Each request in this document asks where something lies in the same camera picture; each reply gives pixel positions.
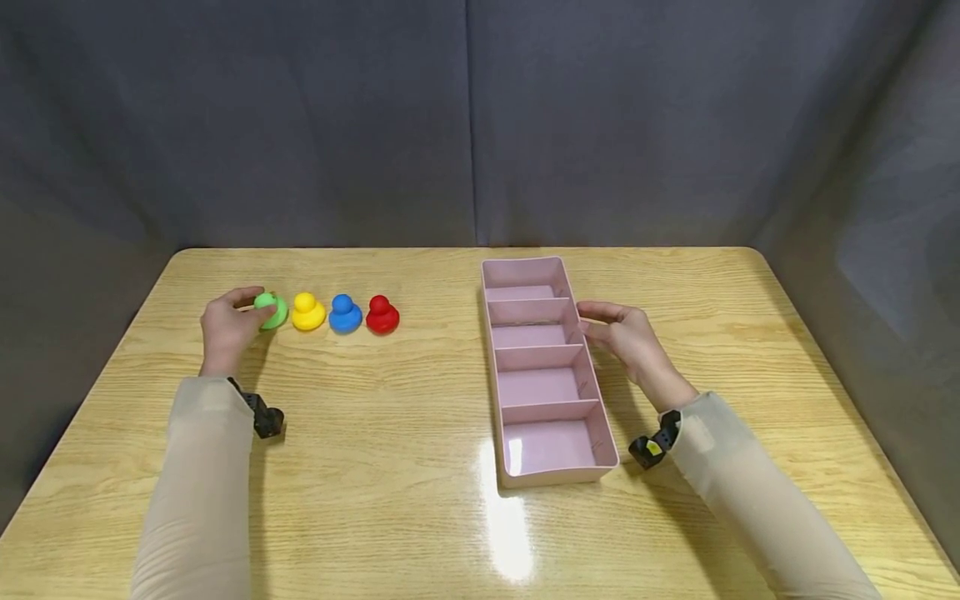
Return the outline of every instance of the hand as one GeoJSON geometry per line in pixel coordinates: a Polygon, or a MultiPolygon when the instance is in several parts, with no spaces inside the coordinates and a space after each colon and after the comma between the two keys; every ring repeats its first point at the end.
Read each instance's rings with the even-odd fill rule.
{"type": "Polygon", "coordinates": [[[241,287],[223,294],[206,306],[200,317],[204,330],[204,365],[200,375],[235,377],[240,370],[240,357],[256,337],[260,326],[276,312],[276,306],[237,310],[251,306],[263,288],[241,287]]]}
{"type": "Polygon", "coordinates": [[[577,302],[577,310],[581,317],[600,322],[580,321],[580,328],[591,342],[620,360],[658,413],[681,408],[699,395],[670,362],[645,312],[592,300],[577,302]]]}

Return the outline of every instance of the blue rubber duck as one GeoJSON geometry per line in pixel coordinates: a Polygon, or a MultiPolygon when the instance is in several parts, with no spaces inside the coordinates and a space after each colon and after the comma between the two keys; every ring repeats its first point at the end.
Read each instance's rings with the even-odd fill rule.
{"type": "Polygon", "coordinates": [[[332,310],[327,320],[330,328],[337,333],[350,333],[363,322],[363,313],[350,296],[338,294],[333,298],[332,310]]]}

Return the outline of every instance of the pink plastic organizer tray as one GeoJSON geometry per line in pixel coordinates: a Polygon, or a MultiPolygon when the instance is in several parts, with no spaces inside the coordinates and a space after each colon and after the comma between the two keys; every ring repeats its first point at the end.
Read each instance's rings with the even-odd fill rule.
{"type": "Polygon", "coordinates": [[[505,488],[596,481],[619,464],[558,256],[481,267],[505,488]]]}

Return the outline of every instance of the wood grain surface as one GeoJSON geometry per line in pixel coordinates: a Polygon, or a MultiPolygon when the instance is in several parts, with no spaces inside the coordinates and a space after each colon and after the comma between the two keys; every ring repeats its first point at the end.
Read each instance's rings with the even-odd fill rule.
{"type": "Polygon", "coordinates": [[[621,466],[598,484],[498,491],[480,261],[552,254],[579,300],[648,311],[679,369],[753,427],[884,597],[960,596],[764,259],[718,248],[181,252],[0,540],[0,597],[126,597],[174,391],[201,363],[198,317],[251,284],[327,306],[385,294],[401,313],[388,337],[288,323],[250,350],[241,383],[288,419],[285,439],[254,442],[255,598],[768,597],[672,465],[633,466],[627,444],[656,415],[599,350],[621,466]]]}

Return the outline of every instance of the gray curtain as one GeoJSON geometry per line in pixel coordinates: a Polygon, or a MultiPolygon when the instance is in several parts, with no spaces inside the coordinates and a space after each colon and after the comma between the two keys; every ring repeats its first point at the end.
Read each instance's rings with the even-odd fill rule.
{"type": "Polygon", "coordinates": [[[3,3],[0,523],[178,249],[753,245],[957,562],[956,7],[3,3]]]}

